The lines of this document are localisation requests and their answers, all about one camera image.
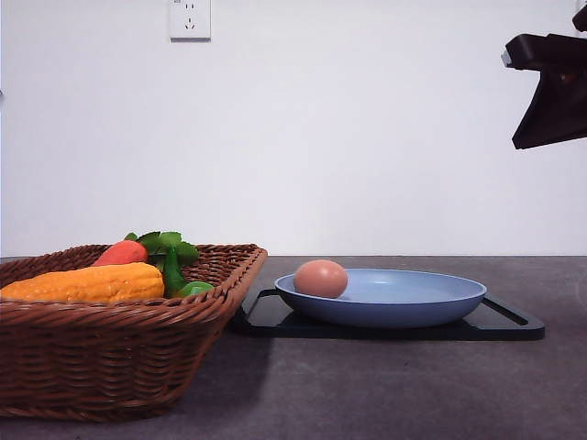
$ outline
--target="green pepper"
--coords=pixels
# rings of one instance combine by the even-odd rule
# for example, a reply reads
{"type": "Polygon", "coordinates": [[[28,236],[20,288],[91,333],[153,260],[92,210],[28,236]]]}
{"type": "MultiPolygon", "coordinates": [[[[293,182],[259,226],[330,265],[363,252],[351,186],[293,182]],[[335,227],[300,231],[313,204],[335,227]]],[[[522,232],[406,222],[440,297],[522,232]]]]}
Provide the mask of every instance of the green pepper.
{"type": "Polygon", "coordinates": [[[165,283],[165,297],[177,298],[188,295],[197,295],[214,289],[214,286],[203,281],[187,282],[180,271],[180,263],[175,247],[170,247],[165,256],[163,266],[163,281],[165,283]]]}

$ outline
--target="brown wicker basket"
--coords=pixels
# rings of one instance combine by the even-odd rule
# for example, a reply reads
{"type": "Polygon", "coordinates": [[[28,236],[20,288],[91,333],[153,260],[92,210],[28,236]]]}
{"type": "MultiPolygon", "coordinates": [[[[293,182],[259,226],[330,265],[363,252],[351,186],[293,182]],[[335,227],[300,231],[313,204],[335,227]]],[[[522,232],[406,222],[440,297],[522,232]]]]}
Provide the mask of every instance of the brown wicker basket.
{"type": "MultiPolygon", "coordinates": [[[[0,265],[0,288],[91,265],[107,245],[74,247],[0,265]]],[[[0,416],[96,422],[166,413],[242,303],[267,252],[198,246],[183,269],[206,295],[142,302],[0,300],[0,416]]]]}

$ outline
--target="electrical socket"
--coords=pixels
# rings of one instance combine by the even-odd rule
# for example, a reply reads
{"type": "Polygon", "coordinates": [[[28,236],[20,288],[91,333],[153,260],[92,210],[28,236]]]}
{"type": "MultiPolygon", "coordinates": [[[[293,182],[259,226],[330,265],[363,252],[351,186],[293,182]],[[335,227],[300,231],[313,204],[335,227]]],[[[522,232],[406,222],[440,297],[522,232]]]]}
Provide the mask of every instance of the electrical socket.
{"type": "Polygon", "coordinates": [[[210,41],[210,0],[169,0],[172,41],[210,41]]]}

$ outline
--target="carrot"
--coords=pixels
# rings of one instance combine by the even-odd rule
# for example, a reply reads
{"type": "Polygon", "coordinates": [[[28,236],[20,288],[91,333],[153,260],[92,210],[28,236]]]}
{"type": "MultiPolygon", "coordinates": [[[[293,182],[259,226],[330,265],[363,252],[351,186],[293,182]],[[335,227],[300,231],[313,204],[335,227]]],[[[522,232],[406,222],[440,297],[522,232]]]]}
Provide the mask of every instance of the carrot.
{"type": "Polygon", "coordinates": [[[122,240],[105,250],[92,266],[147,262],[148,257],[147,249],[139,242],[122,240]]]}

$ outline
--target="brown egg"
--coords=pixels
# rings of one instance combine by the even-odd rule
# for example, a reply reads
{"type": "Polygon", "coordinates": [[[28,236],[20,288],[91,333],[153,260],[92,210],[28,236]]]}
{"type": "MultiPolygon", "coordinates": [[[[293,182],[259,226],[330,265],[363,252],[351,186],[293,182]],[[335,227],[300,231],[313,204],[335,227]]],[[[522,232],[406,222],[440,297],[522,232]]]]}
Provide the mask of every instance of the brown egg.
{"type": "Polygon", "coordinates": [[[329,259],[314,259],[300,266],[293,276],[295,291],[306,295],[337,298],[345,291],[349,276],[329,259]]]}

